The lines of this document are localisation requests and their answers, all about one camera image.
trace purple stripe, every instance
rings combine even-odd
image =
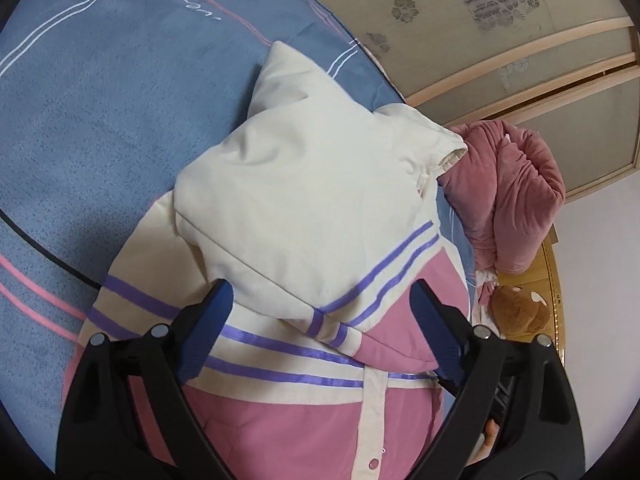
[[[335,335],[333,341],[329,341],[327,344],[332,346],[333,348],[338,348],[344,340],[347,339],[347,330],[348,327],[344,323],[340,323],[340,328],[338,329],[338,333]]]
[[[236,365],[223,361],[217,357],[209,356],[205,362],[207,368],[211,368],[223,374],[235,375],[239,377],[249,377],[272,383],[302,383],[315,384],[316,386],[334,386],[337,388],[362,388],[362,381],[350,379],[333,379],[329,377],[319,377],[306,374],[289,374],[285,372],[273,372],[252,366]]]
[[[314,310],[314,318],[311,320],[311,325],[306,330],[305,334],[309,337],[316,337],[320,333],[322,328],[322,322],[324,321],[324,315],[319,310]]]
[[[406,379],[408,381],[417,381],[420,379],[430,379],[432,381],[437,380],[438,378],[429,374],[396,374],[389,373],[389,379]]]
[[[135,339],[137,337],[140,337],[140,334],[137,334],[135,332],[132,332],[131,330],[127,330],[123,326],[120,326],[113,319],[109,319],[95,307],[89,310],[86,318],[100,330],[114,336],[117,339]]]
[[[367,319],[367,317],[371,316],[377,309],[379,309],[380,303],[382,302],[382,298],[385,297],[385,294],[388,293],[388,291],[390,291],[398,283],[400,283],[400,281],[402,281],[404,276],[409,271],[409,268],[411,268],[411,266],[414,264],[414,261],[416,260],[416,258],[418,256],[420,256],[424,251],[426,251],[427,249],[432,247],[438,241],[439,238],[440,238],[440,235],[435,235],[427,243],[422,244],[420,247],[418,247],[414,251],[414,253],[411,255],[411,257],[409,258],[409,261],[404,264],[404,267],[402,268],[402,270],[398,274],[396,274],[394,277],[392,277],[388,282],[386,282],[385,286],[383,286],[380,289],[378,295],[376,296],[375,301],[373,303],[371,303],[364,310],[364,312],[362,314],[360,314],[356,319],[354,319],[353,321],[348,322],[347,325],[349,325],[349,326],[359,325],[365,319]]]
[[[173,320],[180,313],[178,307],[167,304],[164,301],[156,300],[156,298],[145,294],[141,290],[137,290],[134,286],[129,285],[129,283],[123,282],[121,279],[111,276],[110,274],[107,275],[102,286],[108,288],[111,292],[115,292],[121,298],[136,304],[140,308],[156,314],[156,316]]]
[[[404,242],[402,242],[398,247],[396,247],[389,256],[387,256],[384,260],[382,260],[379,264],[377,264],[369,274],[367,274],[359,283],[357,283],[349,292],[344,294],[341,298],[338,298],[335,301],[332,301],[327,306],[321,307],[320,310],[325,314],[330,314],[335,312],[336,310],[344,307],[345,305],[351,303],[351,301],[355,300],[360,293],[367,288],[375,279],[377,275],[380,274],[386,267],[388,267],[401,253],[406,249],[406,247],[413,242],[418,236],[420,236],[423,232],[433,227],[433,222],[428,221],[422,227],[416,229]]]
[[[323,361],[329,361],[332,363],[338,363],[341,365],[351,365],[356,368],[363,368],[362,363],[357,362],[355,359],[351,359],[347,356],[334,355],[322,350],[315,350],[312,348],[305,348],[303,346],[293,345],[291,343],[285,343],[278,341],[277,339],[270,339],[259,335],[245,332],[239,328],[225,325],[220,333],[222,337],[232,339],[233,341],[239,341],[251,346],[257,346],[259,348],[265,348],[267,350],[273,350],[275,352],[281,352],[283,354],[299,355],[301,357],[311,357],[313,359],[322,359]]]

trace black line on bedsheet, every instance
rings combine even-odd
[[[18,225],[13,220],[11,220],[6,215],[6,213],[4,211],[2,211],[1,208],[0,208],[0,220],[4,221],[4,223],[9,226],[9,229],[14,231],[20,238],[22,238],[25,242],[27,242],[31,247],[36,249],[36,251],[38,251],[40,254],[42,254],[42,256],[44,256],[47,260],[49,260],[50,262],[56,264],[61,269],[66,270],[66,272],[68,272],[72,276],[75,276],[78,280],[80,280],[81,282],[89,285],[90,287],[94,288],[95,290],[100,290],[100,284],[99,283],[94,282],[94,280],[92,280],[91,278],[85,276],[79,270],[76,270],[72,266],[70,266],[68,263],[63,262],[55,254],[52,254],[51,252],[47,251],[43,246],[41,246],[39,243],[37,243],[36,240],[31,238],[27,233],[25,233],[22,229],[20,229],[18,227]]]

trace pink and white jacket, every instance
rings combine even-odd
[[[464,152],[405,105],[365,110],[276,43],[247,122],[185,168],[113,262],[78,355],[95,332],[172,320],[225,278],[232,313],[184,391],[237,478],[404,479],[442,418],[409,287],[423,278],[468,312],[435,205],[436,177]]]

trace silver screw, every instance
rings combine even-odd
[[[102,332],[98,332],[97,334],[93,334],[91,336],[91,339],[89,339],[89,343],[91,344],[91,346],[100,346],[102,343],[104,343],[105,339],[107,339],[107,336],[105,336]]]
[[[166,336],[169,333],[169,327],[165,324],[156,325],[151,329],[151,335],[157,339]]]
[[[491,329],[484,325],[476,325],[474,327],[474,336],[478,339],[489,339],[491,337]]]
[[[545,348],[549,348],[553,344],[551,338],[547,334],[538,334],[536,342]]]

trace white wall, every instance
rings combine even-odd
[[[640,397],[640,173],[564,206],[554,245],[587,465]]]

